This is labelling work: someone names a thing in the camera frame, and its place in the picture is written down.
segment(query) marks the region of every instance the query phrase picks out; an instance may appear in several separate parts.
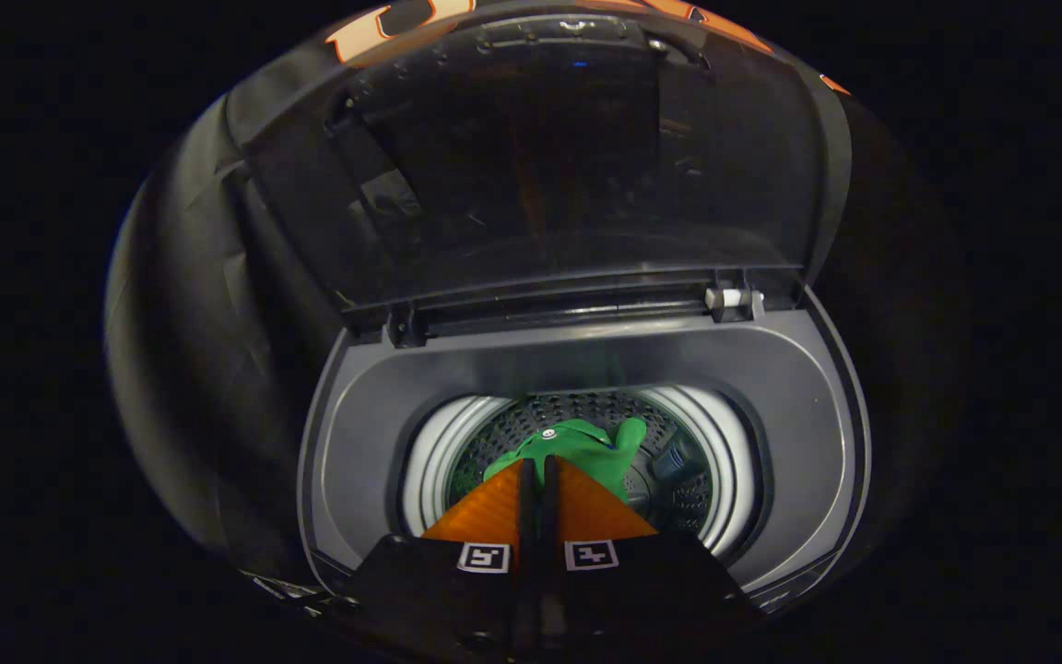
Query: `dark background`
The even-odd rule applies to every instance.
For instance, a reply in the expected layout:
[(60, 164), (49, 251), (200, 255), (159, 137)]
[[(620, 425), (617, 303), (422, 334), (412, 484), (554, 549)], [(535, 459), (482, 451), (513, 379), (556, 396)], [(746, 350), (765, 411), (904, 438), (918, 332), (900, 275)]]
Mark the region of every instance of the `dark background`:
[[(0, 11), (0, 660), (357, 661), (275, 618), (166, 515), (102, 360), (110, 249), (152, 164), (353, 10), (279, 4)], [(969, 416), (930, 494), (864, 566), (725, 660), (1062, 656), (1062, 8), (901, 4), (708, 3), (903, 140), (953, 215), (976, 316)]]

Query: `green cloth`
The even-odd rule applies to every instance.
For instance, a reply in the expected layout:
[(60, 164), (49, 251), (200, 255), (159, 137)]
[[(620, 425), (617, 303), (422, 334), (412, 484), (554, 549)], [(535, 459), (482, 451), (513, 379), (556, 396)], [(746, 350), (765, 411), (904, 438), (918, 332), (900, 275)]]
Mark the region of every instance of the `green cloth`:
[(641, 441), (646, 440), (646, 422), (631, 416), (617, 428), (617, 444), (609, 440), (609, 433), (583, 420), (568, 420), (532, 433), (528, 440), (513, 450), (502, 455), (498, 461), (485, 469), (483, 480), (493, 478), (498, 471), (520, 458), (534, 460), (535, 479), (543, 488), (543, 459), (549, 454), (566, 458), (579, 470), (594, 478), (612, 495), (627, 501), (622, 478)]

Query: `laundry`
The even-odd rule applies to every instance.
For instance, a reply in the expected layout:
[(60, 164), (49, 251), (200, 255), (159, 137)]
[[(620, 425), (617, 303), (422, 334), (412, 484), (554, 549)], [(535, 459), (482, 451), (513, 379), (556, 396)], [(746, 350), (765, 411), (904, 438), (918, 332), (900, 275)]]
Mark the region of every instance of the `laundry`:
[(633, 455), (646, 440), (646, 422), (637, 416), (617, 426), (617, 440), (612, 441), (604, 429), (583, 420), (568, 420), (536, 431), (513, 450), (485, 469), (483, 479), (493, 478), (520, 458), (534, 460), (535, 480), (543, 488), (543, 459), (555, 454), (566, 458), (579, 470), (609, 489), (620, 501), (628, 501), (622, 479)]

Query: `transparent lid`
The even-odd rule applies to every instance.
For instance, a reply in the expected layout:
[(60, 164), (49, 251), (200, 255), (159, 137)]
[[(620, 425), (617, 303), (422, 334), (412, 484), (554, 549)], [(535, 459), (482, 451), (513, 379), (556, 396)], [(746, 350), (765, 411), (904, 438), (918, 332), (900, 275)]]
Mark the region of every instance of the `transparent lid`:
[(532, 46), (487, 25), (481, 49), (481, 30), (349, 72), (324, 118), (287, 113), (254, 156), (343, 305), (806, 265), (822, 147), (788, 64), (714, 35)]

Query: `gray washer top panel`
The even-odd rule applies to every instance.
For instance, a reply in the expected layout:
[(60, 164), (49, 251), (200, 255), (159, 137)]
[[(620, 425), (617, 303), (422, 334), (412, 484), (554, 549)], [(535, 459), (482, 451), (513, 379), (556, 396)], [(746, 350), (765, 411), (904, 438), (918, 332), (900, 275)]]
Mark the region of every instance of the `gray washer top panel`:
[(322, 375), (301, 458), (307, 549), (354, 569), (399, 528), (401, 464), (429, 412), (460, 395), (686, 384), (749, 416), (772, 464), (761, 533), (730, 566), (761, 588), (837, 545), (855, 484), (851, 413), (837, 369), (805, 311), (749, 323), (708, 317), (430, 339), (424, 347), (348, 345)]

